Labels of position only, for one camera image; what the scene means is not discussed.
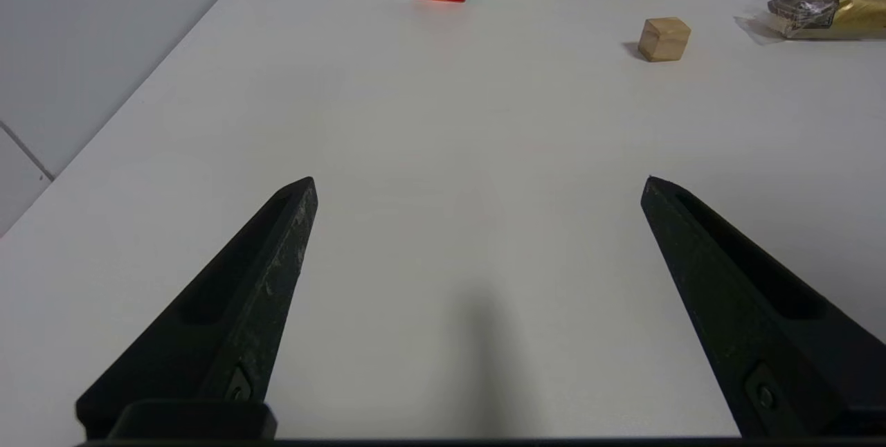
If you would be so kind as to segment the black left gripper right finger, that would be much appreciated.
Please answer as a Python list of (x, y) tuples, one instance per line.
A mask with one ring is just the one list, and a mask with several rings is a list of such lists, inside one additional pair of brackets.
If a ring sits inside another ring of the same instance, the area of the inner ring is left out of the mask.
[(743, 437), (884, 437), (883, 342), (687, 189), (640, 206)]

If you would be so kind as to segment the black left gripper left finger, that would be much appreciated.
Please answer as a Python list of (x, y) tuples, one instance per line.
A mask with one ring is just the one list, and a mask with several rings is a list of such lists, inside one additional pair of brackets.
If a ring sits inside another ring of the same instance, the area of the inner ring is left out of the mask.
[(76, 402), (88, 439), (272, 439), (264, 399), (306, 254), (313, 178), (280, 188)]

